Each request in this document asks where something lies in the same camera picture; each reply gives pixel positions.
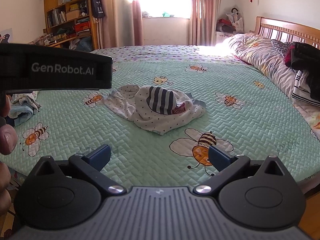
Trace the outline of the person's left hand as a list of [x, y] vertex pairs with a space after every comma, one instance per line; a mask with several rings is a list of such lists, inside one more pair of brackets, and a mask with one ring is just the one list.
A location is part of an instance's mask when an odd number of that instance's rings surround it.
[[[17, 134], [12, 126], [6, 123], [5, 117], [10, 111], [10, 99], [1, 93], [1, 154], [9, 155], [17, 144]], [[1, 216], [5, 214], [10, 205], [11, 197], [7, 187], [11, 180], [10, 171], [5, 163], [1, 163]]]

